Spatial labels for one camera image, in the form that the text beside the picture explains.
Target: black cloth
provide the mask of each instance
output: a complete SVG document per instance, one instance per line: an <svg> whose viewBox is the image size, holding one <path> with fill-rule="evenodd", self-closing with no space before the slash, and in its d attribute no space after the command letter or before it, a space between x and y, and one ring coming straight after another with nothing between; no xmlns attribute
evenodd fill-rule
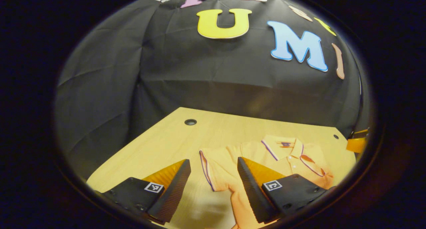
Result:
<svg viewBox="0 0 426 229"><path fill-rule="evenodd" d="M93 29L65 64L55 122L60 146L83 178L178 107L331 126L345 137L354 130L362 62L326 17L293 0L205 0L181 9L184 2L137 0ZM325 21L337 36L289 5ZM217 25L226 28L235 23L233 8L252 11L246 34L210 39L198 33L197 12L222 9ZM318 35L328 71L310 67L309 53L301 63L273 58L267 21L285 23L299 37ZM332 43L342 51L344 80L336 75Z"/></svg>

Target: letter m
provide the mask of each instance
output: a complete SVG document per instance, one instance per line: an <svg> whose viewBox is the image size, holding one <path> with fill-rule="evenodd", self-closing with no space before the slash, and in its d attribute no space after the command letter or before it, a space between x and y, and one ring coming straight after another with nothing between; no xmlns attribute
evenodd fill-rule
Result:
<svg viewBox="0 0 426 229"><path fill-rule="evenodd" d="M271 51L271 55L276 59L291 60L293 55L289 52L288 46L292 48L298 62L303 62L306 54L310 53L307 60L308 65L326 72L327 65L324 62L324 55L321 49L321 38L317 35L305 31L302 38L299 38L295 32L286 24L268 21L267 24L274 29L275 32L275 50Z"/></svg>

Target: wooden table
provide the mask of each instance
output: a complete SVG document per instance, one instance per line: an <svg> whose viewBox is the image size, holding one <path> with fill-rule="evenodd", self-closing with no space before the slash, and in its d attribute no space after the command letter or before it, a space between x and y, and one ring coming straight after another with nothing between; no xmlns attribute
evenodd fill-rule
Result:
<svg viewBox="0 0 426 229"><path fill-rule="evenodd" d="M190 118L197 123L184 124ZM346 150L347 140L334 127L178 108L109 158L87 183L94 190L105 192L128 177L142 179L170 164L189 159L191 175L171 222L164 227L230 229L235 225L231 193L212 191L204 177L198 151L204 147L260 141L266 134L296 137L304 143L321 146L335 185L355 164L355 155Z"/></svg>

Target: letter u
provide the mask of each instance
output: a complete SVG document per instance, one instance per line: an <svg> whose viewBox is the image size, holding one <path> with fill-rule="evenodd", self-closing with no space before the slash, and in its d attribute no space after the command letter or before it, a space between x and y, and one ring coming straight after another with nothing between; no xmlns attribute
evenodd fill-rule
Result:
<svg viewBox="0 0 426 229"><path fill-rule="evenodd" d="M229 12L235 15L235 25L230 28L219 28L217 26L218 14L221 9L209 9L197 13L198 33L206 38L236 38L248 31L248 9L230 9Z"/></svg>

